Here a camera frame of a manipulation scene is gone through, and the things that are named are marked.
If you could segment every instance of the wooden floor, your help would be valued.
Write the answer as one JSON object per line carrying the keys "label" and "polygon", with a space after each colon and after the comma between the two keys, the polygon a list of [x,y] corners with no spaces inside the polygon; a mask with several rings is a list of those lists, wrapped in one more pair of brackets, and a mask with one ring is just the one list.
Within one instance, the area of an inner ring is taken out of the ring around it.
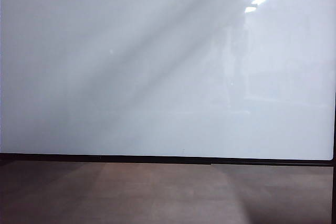
{"label": "wooden floor", "polygon": [[1,224],[330,224],[332,169],[0,162]]}

